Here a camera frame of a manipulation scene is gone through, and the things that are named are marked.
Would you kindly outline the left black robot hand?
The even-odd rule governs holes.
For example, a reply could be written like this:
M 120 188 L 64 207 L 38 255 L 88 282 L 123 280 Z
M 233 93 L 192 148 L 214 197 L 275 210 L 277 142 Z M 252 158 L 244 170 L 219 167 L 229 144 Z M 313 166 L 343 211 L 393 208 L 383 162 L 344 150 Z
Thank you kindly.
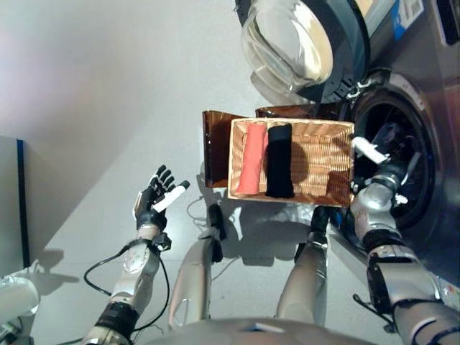
M 156 226 L 160 231 L 165 229 L 166 209 L 190 187 L 187 180 L 178 185 L 174 181 L 171 170 L 161 165 L 139 192 L 132 211 L 137 230 L 148 226 Z

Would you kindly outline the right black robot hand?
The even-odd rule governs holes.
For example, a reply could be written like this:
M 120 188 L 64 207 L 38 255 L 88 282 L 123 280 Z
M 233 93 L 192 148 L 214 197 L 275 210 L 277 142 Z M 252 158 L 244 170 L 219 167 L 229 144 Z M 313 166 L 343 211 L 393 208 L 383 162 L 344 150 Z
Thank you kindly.
M 415 137 L 395 122 L 385 123 L 373 140 L 355 137 L 352 144 L 359 157 L 365 156 L 379 166 L 387 163 L 396 165 L 405 173 L 405 178 L 412 175 L 422 157 Z

